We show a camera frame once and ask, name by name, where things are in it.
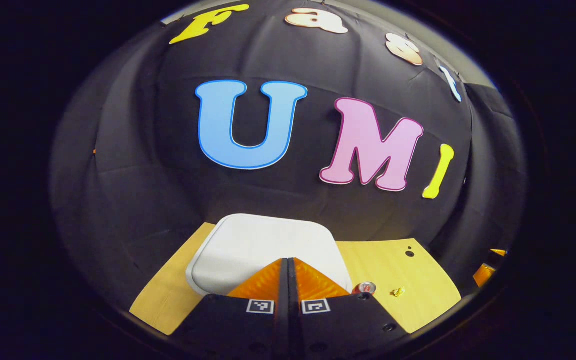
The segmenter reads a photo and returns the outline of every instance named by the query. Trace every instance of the pink letter m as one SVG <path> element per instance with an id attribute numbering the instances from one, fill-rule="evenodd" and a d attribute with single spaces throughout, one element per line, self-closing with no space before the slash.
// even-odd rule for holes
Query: pink letter m
<path id="1" fill-rule="evenodd" d="M 402 118 L 382 141 L 377 114 L 372 105 L 356 98 L 342 97 L 334 102 L 341 113 L 341 130 L 330 166 L 323 168 L 319 178 L 330 184 L 350 184 L 355 174 L 350 170 L 355 153 L 359 165 L 359 181 L 370 183 L 388 162 L 386 171 L 377 178 L 379 189 L 400 192 L 406 188 L 412 155 L 424 128 L 417 121 Z"/>

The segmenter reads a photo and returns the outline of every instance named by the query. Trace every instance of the yellow table surface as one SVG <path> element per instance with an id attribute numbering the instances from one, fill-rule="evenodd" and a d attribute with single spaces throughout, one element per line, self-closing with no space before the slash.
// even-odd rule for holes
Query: yellow table surface
<path id="1" fill-rule="evenodd" d="M 171 335 L 199 304 L 202 296 L 186 281 L 186 267 L 215 228 L 204 223 L 144 287 L 130 313 Z M 353 284 L 377 285 L 375 298 L 412 333 L 453 307 L 461 296 L 441 266 L 415 240 L 338 241 Z M 413 257 L 406 255 L 412 251 Z M 403 287 L 399 297 L 391 291 Z"/>

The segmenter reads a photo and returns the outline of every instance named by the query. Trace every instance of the black fabric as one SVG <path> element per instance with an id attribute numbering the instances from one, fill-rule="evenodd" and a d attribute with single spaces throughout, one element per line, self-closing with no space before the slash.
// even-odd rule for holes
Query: black fabric
<path id="1" fill-rule="evenodd" d="M 424 65 L 408 64 L 385 45 L 386 34 L 397 30 L 357 14 L 308 2 L 308 7 L 337 14 L 349 29 L 347 34 L 332 34 L 285 23 L 291 9 L 304 6 L 302 1 L 245 3 L 250 9 L 174 45 L 169 41 L 194 16 L 149 27 L 102 64 L 66 110 L 54 143 L 50 194 L 62 241 L 91 285 L 112 303 L 130 309 L 201 223 L 214 224 L 237 213 L 314 221 L 338 241 L 414 237 L 437 250 L 433 255 L 451 277 L 472 276 L 470 269 L 460 268 L 461 260 L 480 262 L 480 248 L 490 248 L 480 246 L 478 231 L 494 229 L 489 239 L 496 239 L 495 244 L 507 241 L 510 233 L 503 235 L 501 229 L 512 223 L 515 215 L 506 214 L 517 205 L 505 203 L 507 191 L 514 189 L 505 179 L 513 176 L 515 160 L 492 154 L 505 151 L 501 142 L 506 140 L 496 137 L 497 144 L 482 130 L 490 125 L 480 124 L 489 121 L 482 104 L 490 99 L 477 98 L 478 103 L 471 104 L 466 87 L 458 83 L 463 101 L 457 102 L 427 49 L 419 47 Z M 282 80 L 308 88 L 308 96 L 297 103 L 290 148 L 277 164 L 234 170 L 215 164 L 201 151 L 195 89 L 224 79 L 247 84 L 247 92 L 237 99 L 233 136 L 249 146 L 265 136 L 268 98 L 259 90 L 263 83 Z M 493 102 L 502 101 L 490 96 Z M 319 179 L 338 140 L 341 114 L 334 101 L 342 97 L 372 104 L 382 137 L 402 117 L 423 125 L 406 189 L 382 191 L 374 179 L 366 186 L 358 179 L 347 185 Z M 471 126 L 477 136 L 472 145 Z M 513 139 L 512 131 L 504 134 Z M 421 194 L 435 173 L 441 144 L 452 146 L 455 158 L 439 197 L 425 199 Z M 487 193 L 468 193 L 480 196 L 479 207 L 463 211 L 474 217 L 451 218 L 469 153 L 480 148 L 485 150 L 471 159 L 471 168 L 480 169 L 473 162 L 508 164 L 496 171 L 498 179 L 480 175 L 481 182 L 491 182 L 485 185 Z M 356 160 L 352 171 L 358 173 Z M 476 216 L 490 212 L 494 220 Z M 461 239 L 451 227 L 471 231 Z M 442 229 L 443 237 L 434 241 Z"/>
<path id="2" fill-rule="evenodd" d="M 528 169 L 519 129 L 501 94 L 466 84 L 475 116 L 471 158 L 460 201 L 429 246 L 462 296 L 490 249 L 509 249 L 521 225 Z"/>

